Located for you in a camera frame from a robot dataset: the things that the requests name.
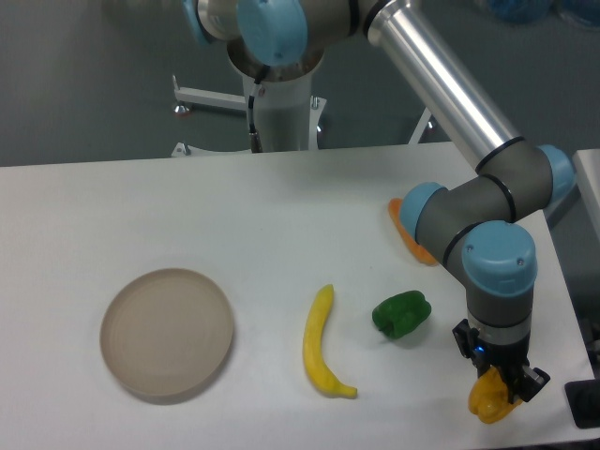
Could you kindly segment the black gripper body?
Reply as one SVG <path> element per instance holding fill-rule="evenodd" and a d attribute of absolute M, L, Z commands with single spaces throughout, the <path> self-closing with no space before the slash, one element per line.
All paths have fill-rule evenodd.
<path fill-rule="evenodd" d="M 471 327 L 467 319 L 463 319 L 452 333 L 461 355 L 470 359 L 475 367 L 488 363 L 504 377 L 504 368 L 507 366 L 529 365 L 530 332 L 509 343 L 495 343 L 490 337 L 484 337 L 482 331 Z"/>

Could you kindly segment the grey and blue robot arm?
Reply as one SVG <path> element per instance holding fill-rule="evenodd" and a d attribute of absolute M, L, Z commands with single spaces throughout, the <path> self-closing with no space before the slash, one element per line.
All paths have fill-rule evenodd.
<path fill-rule="evenodd" d="M 399 220 L 465 287 L 468 316 L 453 331 L 462 355 L 479 374 L 496 369 L 510 402 L 532 399 L 548 375 L 527 357 L 537 261 L 519 222 L 570 190 L 567 155 L 513 128 L 414 1 L 186 1 L 183 11 L 196 40 L 225 42 L 246 76 L 255 153 L 308 149 L 308 94 L 272 88 L 308 76 L 327 46 L 363 34 L 388 55 L 476 173 L 453 189 L 413 188 Z"/>

